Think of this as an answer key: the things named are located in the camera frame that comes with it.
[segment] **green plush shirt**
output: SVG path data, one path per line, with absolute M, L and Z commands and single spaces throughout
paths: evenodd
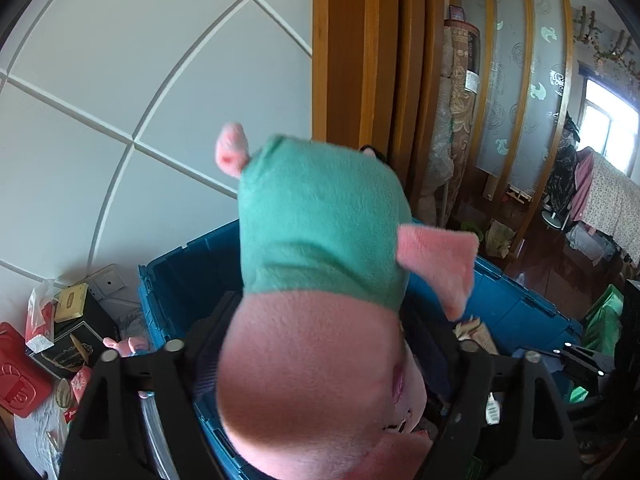
M 411 212 L 385 164 L 272 137 L 242 171 L 238 206 L 245 293 L 321 290 L 399 308 L 397 231 Z

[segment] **wall socket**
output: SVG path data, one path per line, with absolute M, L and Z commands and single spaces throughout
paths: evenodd
M 89 292 L 98 301 L 108 298 L 127 286 L 118 274 L 115 264 L 94 272 L 85 281 L 89 286 Z

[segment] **black box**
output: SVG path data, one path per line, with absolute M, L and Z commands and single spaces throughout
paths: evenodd
M 103 338 L 120 340 L 118 326 L 90 294 L 86 296 L 82 316 L 55 323 L 53 332 L 54 343 L 51 348 L 37 354 L 29 350 L 27 355 L 59 379 L 71 380 L 84 365 L 84 358 L 72 335 L 88 354 L 89 367 L 93 367 L 106 350 L 102 344 Z

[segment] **yellow box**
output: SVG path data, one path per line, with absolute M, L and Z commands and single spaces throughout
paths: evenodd
M 84 314 L 84 301 L 89 290 L 86 283 L 70 286 L 60 292 L 60 299 L 56 307 L 56 317 L 54 321 L 61 323 L 70 319 L 82 317 Z

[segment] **barcode tag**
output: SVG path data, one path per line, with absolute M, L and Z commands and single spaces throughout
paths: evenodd
M 500 404 L 494 399 L 494 394 L 489 393 L 486 400 L 486 423 L 489 426 L 500 423 Z

